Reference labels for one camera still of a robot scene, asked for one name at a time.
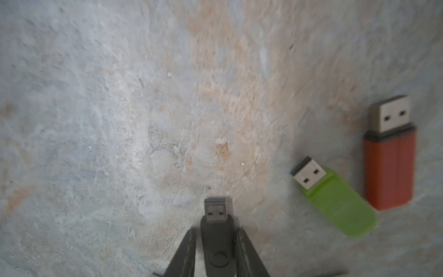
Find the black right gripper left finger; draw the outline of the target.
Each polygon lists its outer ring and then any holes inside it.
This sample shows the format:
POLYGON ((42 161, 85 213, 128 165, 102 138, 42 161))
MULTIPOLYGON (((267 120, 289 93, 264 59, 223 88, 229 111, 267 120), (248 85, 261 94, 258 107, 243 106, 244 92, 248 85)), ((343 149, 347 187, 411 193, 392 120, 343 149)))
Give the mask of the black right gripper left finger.
POLYGON ((194 277, 196 241, 196 229, 192 227, 183 237, 163 277, 194 277))

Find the black usb drive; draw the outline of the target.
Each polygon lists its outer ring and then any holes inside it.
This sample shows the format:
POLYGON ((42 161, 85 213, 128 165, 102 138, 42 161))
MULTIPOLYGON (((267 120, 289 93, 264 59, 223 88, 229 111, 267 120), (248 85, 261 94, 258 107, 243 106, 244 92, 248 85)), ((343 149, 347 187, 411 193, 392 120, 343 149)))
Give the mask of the black usb drive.
POLYGON ((204 212, 200 222, 205 271, 208 277, 234 277, 235 225, 228 212, 225 197, 209 197, 204 200, 204 212))

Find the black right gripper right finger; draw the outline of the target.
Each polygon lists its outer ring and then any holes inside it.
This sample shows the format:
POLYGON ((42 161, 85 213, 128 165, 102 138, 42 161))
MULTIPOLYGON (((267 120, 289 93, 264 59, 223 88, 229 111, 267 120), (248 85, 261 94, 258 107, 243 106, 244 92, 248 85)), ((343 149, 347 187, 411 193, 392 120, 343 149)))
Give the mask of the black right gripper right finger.
POLYGON ((235 233, 235 262, 238 277, 270 277, 244 228, 235 233))

